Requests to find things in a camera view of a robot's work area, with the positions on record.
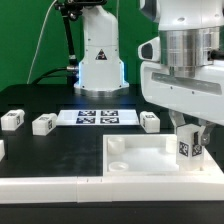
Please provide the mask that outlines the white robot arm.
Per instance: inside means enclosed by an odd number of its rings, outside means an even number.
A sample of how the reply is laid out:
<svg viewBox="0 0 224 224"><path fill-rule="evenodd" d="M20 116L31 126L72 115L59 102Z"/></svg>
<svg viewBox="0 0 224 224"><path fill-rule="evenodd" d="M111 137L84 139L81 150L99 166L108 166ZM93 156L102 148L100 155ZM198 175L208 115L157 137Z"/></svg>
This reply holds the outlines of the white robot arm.
<svg viewBox="0 0 224 224"><path fill-rule="evenodd" d="M157 36L138 47L142 95L167 108L178 129L189 127L185 115L198 118L205 145L206 130L224 126L224 0L140 0L140 11L158 24ZM98 1L81 12L84 58L75 88L96 94L126 88L117 18Z"/></svg>

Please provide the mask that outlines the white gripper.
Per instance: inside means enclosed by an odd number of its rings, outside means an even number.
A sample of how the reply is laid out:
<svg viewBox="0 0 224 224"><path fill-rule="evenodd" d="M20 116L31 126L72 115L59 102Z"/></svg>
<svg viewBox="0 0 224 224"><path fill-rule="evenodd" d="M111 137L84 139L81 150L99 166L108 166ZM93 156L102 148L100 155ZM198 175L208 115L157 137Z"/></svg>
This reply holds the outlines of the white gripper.
<svg viewBox="0 0 224 224"><path fill-rule="evenodd" d="M194 78L172 76L167 66L147 61L141 64L140 74L145 100L171 109L174 133L185 124L182 113L203 119L199 121L198 134L201 146L209 144L216 124L224 126L223 61L197 68Z"/></svg>

